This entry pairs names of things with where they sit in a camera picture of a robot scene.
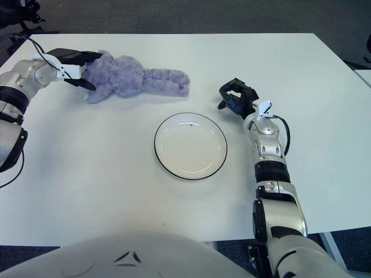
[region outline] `plate rim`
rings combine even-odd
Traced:
[[[162,124],[165,123],[168,119],[170,119],[171,117],[174,117],[174,116],[176,116],[176,115],[180,115],[180,114],[195,114],[195,115],[198,115],[198,116],[204,117],[204,118],[210,120],[211,122],[213,122],[213,123],[217,126],[217,128],[220,130],[221,134],[223,135],[223,138],[224,138],[224,141],[225,141],[225,157],[224,157],[224,160],[223,160],[223,162],[221,163],[221,165],[219,166],[218,169],[216,169],[212,174],[207,175],[206,177],[203,177],[203,178],[184,178],[184,177],[181,177],[181,176],[179,176],[179,175],[177,175],[177,174],[171,172],[171,171],[170,171],[170,170],[169,170],[169,169],[168,169],[168,168],[167,168],[167,167],[166,167],[166,166],[161,162],[161,160],[160,160],[160,158],[159,158],[159,156],[158,156],[158,154],[157,154],[157,151],[156,151],[156,136],[157,136],[157,132],[158,132],[158,130],[160,129],[160,127],[162,126]],[[156,130],[156,133],[155,133],[155,137],[154,137],[154,139],[153,139],[153,142],[154,142],[154,149],[155,149],[156,157],[157,157],[158,161],[160,162],[160,164],[162,165],[162,167],[165,168],[165,170],[168,171],[170,174],[172,174],[172,175],[174,175],[174,176],[176,176],[176,177],[178,177],[178,178],[181,178],[182,180],[188,180],[188,181],[199,181],[199,180],[203,180],[203,179],[205,179],[205,178],[208,178],[208,177],[211,177],[212,175],[214,175],[214,174],[215,174],[216,172],[218,172],[218,171],[220,170],[220,168],[224,165],[225,160],[227,159],[227,154],[228,154],[228,143],[227,143],[227,139],[226,139],[226,137],[225,137],[225,135],[224,135],[224,132],[223,132],[222,129],[218,126],[218,124],[217,124],[216,122],[214,122],[213,120],[211,120],[210,118],[208,118],[208,117],[206,117],[206,116],[204,116],[204,115],[201,115],[201,114],[199,114],[199,113],[194,113],[194,112],[181,112],[181,113],[176,113],[176,114],[173,114],[173,115],[167,117],[167,118],[166,118],[165,120],[163,120],[163,121],[161,122],[161,124],[157,127],[157,130]]]

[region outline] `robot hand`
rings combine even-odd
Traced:
[[[21,127],[23,115],[39,89],[53,81],[66,81],[89,90],[95,87],[81,78],[81,68],[101,53],[54,49],[19,61],[11,71],[0,75],[0,172],[13,167],[26,143]]]

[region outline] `white plate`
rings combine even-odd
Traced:
[[[181,113],[167,118],[158,127],[155,151],[170,173],[187,180],[200,180],[221,168],[227,157],[227,141],[209,118]]]

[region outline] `plush toy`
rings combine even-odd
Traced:
[[[86,103],[97,103],[112,93],[121,97],[133,97],[143,91],[166,96],[188,95],[190,79],[183,71],[173,69],[144,69],[130,56],[114,59],[109,52],[99,50],[103,55],[86,65],[82,77],[95,85],[95,91],[88,91]]]

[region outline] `stuffed animal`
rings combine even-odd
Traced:
[[[173,69],[144,69],[130,56],[114,59],[109,52],[99,50],[103,55],[87,63],[82,77],[95,85],[95,91],[88,91],[86,103],[97,103],[110,94],[133,97],[143,91],[166,96],[188,96],[190,79],[183,71]]]

